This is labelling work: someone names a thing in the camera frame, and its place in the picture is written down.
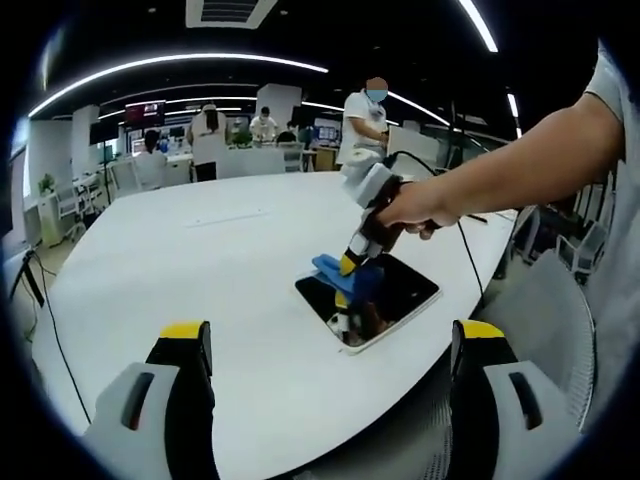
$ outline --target oval table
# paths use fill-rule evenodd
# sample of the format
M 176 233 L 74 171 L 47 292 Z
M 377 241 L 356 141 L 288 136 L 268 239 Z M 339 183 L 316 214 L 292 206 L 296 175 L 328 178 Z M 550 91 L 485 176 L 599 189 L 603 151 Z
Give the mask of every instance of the oval table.
M 49 292 L 62 348 L 91 416 L 98 394 L 143 362 L 161 329 L 211 322 L 213 441 L 223 479 L 296 469 L 371 425 L 420 380 L 480 297 L 457 228 L 402 235 L 393 254 L 442 294 L 356 356 L 294 288 L 320 253 L 339 256 L 361 211 L 338 173 L 246 177 L 118 199 L 75 247 Z M 483 285 L 515 212 L 463 219 Z M 63 421 L 86 428 L 45 308 L 33 357 Z

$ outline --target black cable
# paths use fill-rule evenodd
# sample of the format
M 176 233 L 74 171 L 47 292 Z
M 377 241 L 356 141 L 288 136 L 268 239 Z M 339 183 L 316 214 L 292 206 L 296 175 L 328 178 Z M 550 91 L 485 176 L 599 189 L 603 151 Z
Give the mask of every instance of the black cable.
M 36 257 L 36 259 L 38 260 L 38 266 L 44 270 L 45 272 L 47 272 L 49 275 L 51 275 L 52 277 L 57 277 L 58 274 L 56 272 L 52 272 L 51 270 L 49 270 L 48 268 L 45 268 L 45 266 L 42 264 L 42 259 L 38 256 L 38 254 L 36 253 L 35 250 L 31 251 L 31 254 Z
M 56 343 L 58 344 L 58 349 L 60 350 L 60 355 L 62 356 L 62 360 L 64 361 L 65 367 L 67 367 L 67 372 L 69 372 L 69 377 L 71 378 L 71 383 L 73 383 L 73 388 L 76 391 L 76 395 L 78 396 L 78 400 L 80 401 L 80 405 L 82 406 L 82 411 L 84 412 L 84 416 L 87 418 L 87 422 L 91 425 L 91 417 L 89 417 L 89 412 L 87 411 L 87 407 L 84 405 L 84 401 L 82 400 L 82 395 L 80 395 L 80 390 L 78 389 L 78 384 L 76 383 L 76 379 L 71 373 L 71 367 L 69 367 L 69 362 L 67 362 L 67 357 L 64 355 L 64 351 L 62 350 L 62 345 L 60 344 L 60 337 L 58 336 L 58 327 L 56 325 L 56 319 L 53 315 L 53 310 L 51 308 L 51 302 L 49 301 L 49 292 L 47 290 L 46 280 L 44 278 L 44 268 L 42 266 L 42 261 L 40 257 L 34 253 L 34 258 L 38 262 L 40 266 L 40 273 L 42 274 L 42 289 L 44 290 L 44 297 L 46 299 L 47 308 L 49 309 L 49 314 L 51 315 L 51 323 L 53 324 L 53 333 L 56 337 Z
M 429 165 L 427 165 L 425 162 L 423 162 L 421 158 L 417 157 L 413 153 L 405 152 L 405 151 L 402 151 L 402 150 L 394 153 L 394 155 L 396 155 L 396 157 L 399 154 L 403 154 L 403 155 L 407 155 L 408 157 L 411 157 L 413 160 L 415 160 L 420 165 L 422 165 L 425 169 L 427 169 L 427 171 L 431 175 L 433 175 L 434 177 L 438 176 L 438 173 L 433 168 L 431 168 Z M 476 262 L 473 261 L 473 255 L 471 254 L 471 249 L 469 248 L 469 243 L 467 242 L 467 236 L 464 234 L 464 230 L 462 229 L 462 225 L 460 224 L 460 220 L 458 220 L 457 225 L 458 225 L 458 228 L 460 229 L 460 235 L 462 236 L 462 241 L 464 242 L 464 248 L 467 251 L 467 255 L 469 256 L 469 261 L 471 262 L 471 266 L 473 267 L 473 273 L 475 274 L 476 280 L 478 281 L 478 287 L 480 288 L 480 307 L 484 309 L 484 307 L 485 307 L 484 289 L 482 288 L 482 281 L 480 280 L 480 275 L 478 274 L 478 269 L 476 268 Z
M 36 309 L 36 303 L 38 302 L 36 301 L 36 297 L 33 296 L 33 293 L 31 293 L 31 291 L 29 290 L 29 287 L 27 286 L 27 282 L 24 281 L 24 277 L 20 277 L 20 283 L 22 283 L 22 287 L 25 289 L 27 294 L 31 297 L 31 308 L 33 310 L 33 327 L 31 327 L 27 332 L 27 334 L 25 335 L 25 340 L 29 343 L 33 343 L 33 341 L 31 340 L 31 335 L 33 335 L 33 332 L 35 332 L 36 327 L 38 326 L 38 311 Z

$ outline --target hand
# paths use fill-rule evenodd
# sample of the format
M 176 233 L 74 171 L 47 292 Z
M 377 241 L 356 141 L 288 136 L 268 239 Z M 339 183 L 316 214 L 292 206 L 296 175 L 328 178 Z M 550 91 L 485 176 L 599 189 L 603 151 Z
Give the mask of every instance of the hand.
M 417 233 L 423 240 L 433 234 L 433 229 L 425 223 L 427 220 L 442 227 L 454 225 L 459 217 L 444 207 L 446 185 L 442 179 L 432 177 L 404 185 L 391 205 L 378 214 L 378 220 L 385 226 L 404 223 L 407 232 Z

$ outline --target gray shirt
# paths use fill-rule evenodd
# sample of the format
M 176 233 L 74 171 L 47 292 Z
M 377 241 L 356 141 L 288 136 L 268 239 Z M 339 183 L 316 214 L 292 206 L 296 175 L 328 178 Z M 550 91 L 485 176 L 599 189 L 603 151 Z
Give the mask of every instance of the gray shirt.
M 611 109 L 625 132 L 611 230 L 586 292 L 596 325 L 597 372 L 587 417 L 592 424 L 615 392 L 640 339 L 640 112 L 603 49 L 586 91 Z

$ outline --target person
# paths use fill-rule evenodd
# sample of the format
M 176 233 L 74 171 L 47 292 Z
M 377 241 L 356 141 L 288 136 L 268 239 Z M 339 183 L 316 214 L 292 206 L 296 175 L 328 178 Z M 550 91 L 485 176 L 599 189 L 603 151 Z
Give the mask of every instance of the person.
M 385 157 L 388 142 L 387 112 L 381 105 L 388 92 L 387 82 L 374 77 L 365 88 L 347 97 L 342 115 L 342 143 L 336 165 L 342 166 L 349 151 L 365 147 Z
M 467 214 L 547 204 L 617 169 L 607 245 L 585 291 L 597 349 L 589 426 L 605 410 L 640 339 L 640 75 L 633 42 L 612 38 L 603 37 L 591 82 L 573 106 L 503 148 L 404 186 L 379 215 L 385 225 L 403 223 L 428 239 L 433 232 L 426 220 L 450 226 Z
M 260 115 L 256 115 L 249 124 L 249 131 L 254 142 L 273 142 L 278 133 L 278 124 L 271 118 L 269 107 L 262 107 Z
M 198 182 L 215 180 L 216 159 L 227 149 L 227 117 L 210 103 L 193 117 L 187 129 L 187 142 L 193 149 L 193 163 Z
M 296 135 L 296 126 L 292 121 L 287 122 L 287 129 L 278 135 L 276 139 L 276 143 L 291 143 L 295 142 L 298 139 Z
M 167 157 L 158 150 L 160 132 L 147 130 L 144 134 L 145 150 L 134 157 L 134 165 L 143 190 L 164 187 L 167 171 Z

